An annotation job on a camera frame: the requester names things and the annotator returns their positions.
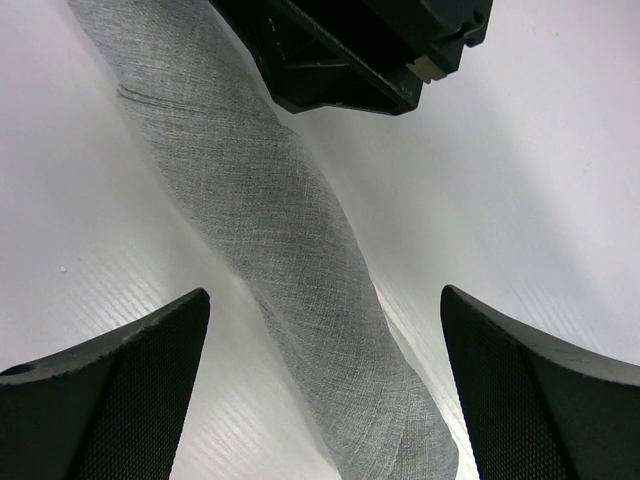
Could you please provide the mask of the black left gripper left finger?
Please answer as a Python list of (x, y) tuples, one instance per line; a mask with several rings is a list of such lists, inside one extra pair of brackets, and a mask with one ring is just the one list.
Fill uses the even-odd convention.
[(209, 316), (209, 295), (196, 289), (2, 371), (2, 478), (169, 478)]

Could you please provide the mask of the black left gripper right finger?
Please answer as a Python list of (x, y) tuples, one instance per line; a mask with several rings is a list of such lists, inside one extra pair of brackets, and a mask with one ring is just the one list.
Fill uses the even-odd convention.
[(639, 368), (452, 286), (440, 317), (482, 479), (636, 479)]

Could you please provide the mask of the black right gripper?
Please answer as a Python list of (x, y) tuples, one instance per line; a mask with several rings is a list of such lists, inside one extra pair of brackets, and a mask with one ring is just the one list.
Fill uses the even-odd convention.
[(273, 100), (402, 115), (481, 44), (491, 1), (216, 1)]

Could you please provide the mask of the grey cloth napkin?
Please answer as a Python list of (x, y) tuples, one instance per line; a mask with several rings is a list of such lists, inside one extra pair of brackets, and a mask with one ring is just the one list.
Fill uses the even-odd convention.
[(181, 206), (243, 280), (345, 479), (452, 479), (333, 190), (206, 1), (73, 1)]

